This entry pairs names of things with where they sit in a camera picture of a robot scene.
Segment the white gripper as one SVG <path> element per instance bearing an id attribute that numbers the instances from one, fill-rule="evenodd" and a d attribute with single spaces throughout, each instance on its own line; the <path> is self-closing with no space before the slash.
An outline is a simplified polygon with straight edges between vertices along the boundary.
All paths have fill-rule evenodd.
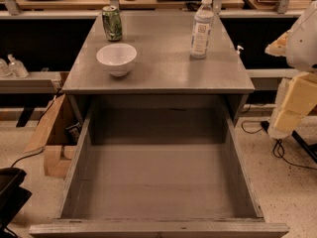
<path id="1" fill-rule="evenodd" d="M 286 31 L 264 50 L 267 55 L 288 57 L 290 32 Z M 289 136 L 302 119 L 317 106 L 317 74 L 302 72 L 293 78 L 284 78 L 277 89 L 268 134 L 275 139 Z"/>

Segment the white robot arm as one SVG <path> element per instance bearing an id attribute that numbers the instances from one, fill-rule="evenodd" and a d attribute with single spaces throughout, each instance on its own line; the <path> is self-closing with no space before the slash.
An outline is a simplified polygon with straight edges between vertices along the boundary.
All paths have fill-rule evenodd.
<path id="1" fill-rule="evenodd" d="M 286 57 L 287 64 L 299 71 L 279 84 L 269 120 L 268 134 L 283 139 L 317 106 L 317 1 L 311 2 L 292 27 L 269 44 L 265 52 Z"/>

